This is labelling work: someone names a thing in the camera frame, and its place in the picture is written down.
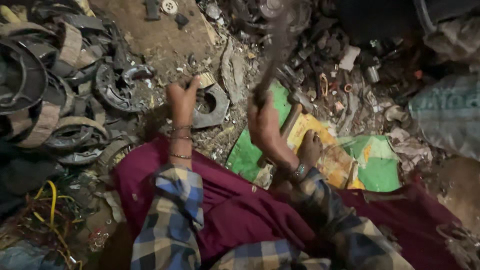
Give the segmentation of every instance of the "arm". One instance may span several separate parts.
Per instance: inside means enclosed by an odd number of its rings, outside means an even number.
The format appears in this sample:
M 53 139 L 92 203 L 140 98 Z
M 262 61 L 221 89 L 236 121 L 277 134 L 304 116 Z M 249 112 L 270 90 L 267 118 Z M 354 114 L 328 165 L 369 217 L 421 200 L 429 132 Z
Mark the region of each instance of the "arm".
M 260 110 L 250 103 L 249 130 L 253 143 L 280 169 L 296 171 L 300 160 L 280 136 L 271 98 Z M 344 206 L 316 168 L 306 166 L 302 176 L 286 178 L 288 189 L 283 190 L 288 190 L 293 207 L 317 235 L 335 244 L 347 269 L 413 269 L 370 220 Z
M 195 78 L 187 90 L 178 85 L 167 89 L 173 127 L 192 123 Z M 203 226 L 202 178 L 191 171 L 192 141 L 189 128 L 172 132 L 169 164 L 155 175 L 155 197 L 142 231 L 133 244 L 133 270 L 198 269 L 200 253 L 194 231 Z

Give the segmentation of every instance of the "toe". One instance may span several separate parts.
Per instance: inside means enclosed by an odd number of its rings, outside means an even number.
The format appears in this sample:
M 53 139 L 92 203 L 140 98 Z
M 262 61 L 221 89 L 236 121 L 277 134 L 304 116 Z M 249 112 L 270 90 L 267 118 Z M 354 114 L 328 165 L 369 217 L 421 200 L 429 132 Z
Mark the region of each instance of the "toe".
M 315 131 L 313 131 L 312 129 L 307 131 L 307 133 L 305 133 L 305 137 L 303 138 L 303 140 L 306 140 L 306 141 L 313 141 L 313 136 L 315 135 Z
M 320 142 L 320 136 L 318 135 L 318 133 L 315 132 L 315 135 L 313 136 L 313 141 L 315 143 L 319 143 Z

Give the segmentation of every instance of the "green sheet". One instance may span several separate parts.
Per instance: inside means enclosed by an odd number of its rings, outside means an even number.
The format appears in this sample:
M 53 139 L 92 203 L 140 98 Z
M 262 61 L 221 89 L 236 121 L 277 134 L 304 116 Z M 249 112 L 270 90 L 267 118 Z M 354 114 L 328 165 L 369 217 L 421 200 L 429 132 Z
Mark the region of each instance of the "green sheet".
M 278 120 L 280 126 L 282 126 L 292 107 L 287 101 L 288 90 L 278 81 L 274 81 L 270 85 L 270 91 L 273 92 L 274 107 L 278 110 Z M 225 167 L 253 182 L 261 169 L 257 166 L 257 161 L 261 155 L 260 149 L 251 143 L 250 133 L 246 126 L 233 147 Z
M 389 192 L 400 187 L 398 157 L 386 136 L 343 137 L 338 142 L 359 163 L 358 177 L 367 190 Z M 371 149 L 367 162 L 364 150 L 368 146 Z

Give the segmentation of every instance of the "maroon cloth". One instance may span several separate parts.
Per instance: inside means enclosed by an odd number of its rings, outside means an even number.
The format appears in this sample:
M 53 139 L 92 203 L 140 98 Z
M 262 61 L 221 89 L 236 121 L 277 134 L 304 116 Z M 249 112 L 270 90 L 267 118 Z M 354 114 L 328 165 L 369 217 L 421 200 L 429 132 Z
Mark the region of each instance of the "maroon cloth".
M 167 151 L 168 141 L 159 137 L 134 149 L 113 171 L 134 237 L 152 203 L 151 175 L 167 162 Z M 192 169 L 203 180 L 204 228 L 197 234 L 202 261 L 242 244 L 288 239 L 304 248 L 314 238 L 310 227 L 287 203 L 273 199 L 260 187 L 253 192 L 250 182 L 195 151 Z
M 151 175 L 168 161 L 168 141 L 161 136 L 134 149 L 112 172 L 132 235 L 141 230 L 153 199 Z M 197 234 L 202 261 L 211 261 L 247 243 L 288 239 L 298 248 L 309 246 L 313 231 L 288 204 L 223 168 L 198 152 L 192 169 L 203 179 L 204 228 Z M 436 226 L 460 221 L 416 185 L 391 193 L 339 190 L 347 206 L 355 207 L 377 226 L 384 225 L 403 248 L 401 255 L 416 269 L 460 269 L 446 250 Z M 363 193 L 400 195 L 403 199 L 366 202 Z

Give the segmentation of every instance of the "washer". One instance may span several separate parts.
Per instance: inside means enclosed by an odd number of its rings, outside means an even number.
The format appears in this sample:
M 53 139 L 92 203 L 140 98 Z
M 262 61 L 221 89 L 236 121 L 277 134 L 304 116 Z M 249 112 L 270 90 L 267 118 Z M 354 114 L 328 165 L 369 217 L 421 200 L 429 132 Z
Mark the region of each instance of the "washer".
M 179 9 L 179 5 L 174 0 L 163 0 L 162 10 L 168 15 L 175 15 Z

